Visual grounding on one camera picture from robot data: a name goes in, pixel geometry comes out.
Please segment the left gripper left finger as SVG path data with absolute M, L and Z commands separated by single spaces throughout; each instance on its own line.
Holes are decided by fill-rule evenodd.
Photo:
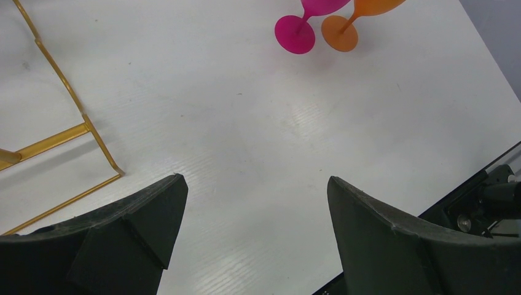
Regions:
M 26 235 L 1 237 L 2 294 L 156 294 L 186 207 L 183 175 Z

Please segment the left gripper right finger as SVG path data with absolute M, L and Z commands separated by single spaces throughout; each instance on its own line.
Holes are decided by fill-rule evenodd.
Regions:
M 336 176 L 327 200 L 348 294 L 520 293 L 520 240 L 438 226 Z

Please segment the orange plastic wine glass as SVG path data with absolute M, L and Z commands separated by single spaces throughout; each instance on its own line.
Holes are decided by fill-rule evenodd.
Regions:
M 360 17 L 372 17 L 385 14 L 405 0 L 355 0 L 354 11 L 349 19 L 339 15 L 331 15 L 324 19 L 321 32 L 324 40 L 339 52 L 349 52 L 358 43 L 358 33 L 354 21 Z

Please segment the magenta plastic wine glass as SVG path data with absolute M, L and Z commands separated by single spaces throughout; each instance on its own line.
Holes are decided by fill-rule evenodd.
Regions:
M 274 33 L 279 45 L 293 54 L 305 54 L 315 45 L 315 32 L 308 20 L 332 14 L 349 3 L 350 0 L 301 0 L 302 17 L 286 15 L 275 24 Z

